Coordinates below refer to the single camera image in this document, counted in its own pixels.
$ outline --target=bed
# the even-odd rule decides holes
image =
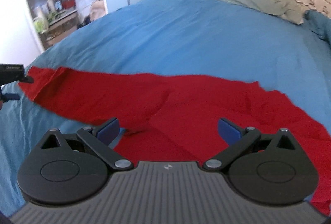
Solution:
[[[298,1],[330,15],[331,0]],[[31,66],[258,81],[266,90],[285,93],[331,133],[330,44],[306,21],[295,25],[224,1],[144,0],[77,30]],[[39,139],[49,128],[72,133],[84,123],[34,104],[17,83],[6,85],[4,92],[22,95],[0,113],[0,211],[8,216],[24,204],[16,175]]]

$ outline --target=metal screw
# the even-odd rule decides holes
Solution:
[[[209,168],[219,168],[222,166],[222,162],[217,159],[210,159],[206,161],[206,166]]]
[[[127,159],[120,159],[115,162],[115,166],[118,168],[128,168],[131,165],[131,161]]]

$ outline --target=blue bed sheet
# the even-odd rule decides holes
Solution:
[[[144,0],[75,31],[33,65],[259,81],[267,90],[285,93],[331,132],[328,43],[310,31],[308,23],[294,25],[222,1]],[[16,83],[7,85],[5,92],[22,94]],[[16,174],[43,134],[54,127],[71,133],[83,125],[46,111],[24,96],[4,104],[0,210],[5,215],[24,204]]]

